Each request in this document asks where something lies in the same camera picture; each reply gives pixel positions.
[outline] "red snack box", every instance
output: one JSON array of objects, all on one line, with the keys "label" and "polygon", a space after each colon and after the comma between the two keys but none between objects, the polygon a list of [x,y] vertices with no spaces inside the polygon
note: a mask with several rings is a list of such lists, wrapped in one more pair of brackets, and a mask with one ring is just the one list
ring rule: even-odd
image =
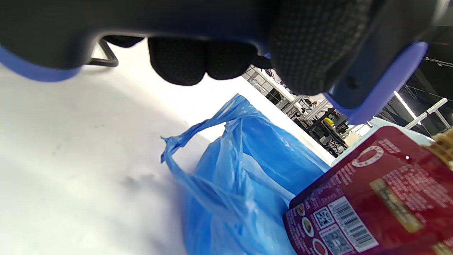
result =
[{"label": "red snack box", "polygon": [[290,203],[299,255],[453,255],[453,172],[382,127]]}]

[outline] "white tabletop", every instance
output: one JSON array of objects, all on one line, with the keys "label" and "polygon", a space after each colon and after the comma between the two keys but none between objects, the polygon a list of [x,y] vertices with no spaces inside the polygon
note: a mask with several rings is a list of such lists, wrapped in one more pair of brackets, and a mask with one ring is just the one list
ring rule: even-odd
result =
[{"label": "white tabletop", "polygon": [[[182,87],[151,68],[147,45],[112,46],[115,69],[38,83],[0,66],[0,254],[185,254],[181,190],[160,136],[211,117],[236,93],[327,162],[324,149],[243,78]],[[215,127],[178,152],[193,169]]]}]

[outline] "qr code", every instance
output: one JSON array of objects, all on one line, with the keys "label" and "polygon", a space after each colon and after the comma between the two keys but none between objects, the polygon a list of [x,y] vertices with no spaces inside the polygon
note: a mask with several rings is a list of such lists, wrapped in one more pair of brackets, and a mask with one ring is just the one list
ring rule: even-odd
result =
[{"label": "qr code", "polygon": [[321,237],[333,255],[343,255],[353,250],[346,237],[338,228]]},{"label": "qr code", "polygon": [[328,225],[334,222],[332,214],[330,214],[329,209],[327,207],[322,208],[314,213],[316,221],[319,224],[321,229],[327,227]]}]

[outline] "ceiling light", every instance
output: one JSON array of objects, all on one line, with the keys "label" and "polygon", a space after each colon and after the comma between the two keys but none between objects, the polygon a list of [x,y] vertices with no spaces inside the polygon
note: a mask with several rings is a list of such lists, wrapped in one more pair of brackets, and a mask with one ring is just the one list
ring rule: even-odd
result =
[{"label": "ceiling light", "polygon": [[404,106],[404,108],[406,108],[406,110],[409,112],[409,114],[412,116],[412,118],[416,119],[417,116],[414,114],[414,112],[409,108],[409,105],[406,104],[406,102],[404,102],[403,98],[400,96],[400,94],[398,94],[398,92],[394,91],[393,94],[395,94],[395,96],[398,98],[398,100],[401,102],[401,104]]}]

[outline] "blue plastic bag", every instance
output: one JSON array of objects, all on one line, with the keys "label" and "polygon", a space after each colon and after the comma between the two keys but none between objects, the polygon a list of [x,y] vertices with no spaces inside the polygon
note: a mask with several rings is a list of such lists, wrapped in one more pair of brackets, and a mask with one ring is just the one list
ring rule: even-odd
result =
[{"label": "blue plastic bag", "polygon": [[[199,131],[226,123],[193,174],[172,155]],[[282,215],[329,166],[240,95],[211,119],[165,138],[162,154],[187,192],[184,242],[190,255],[295,255]]]}]

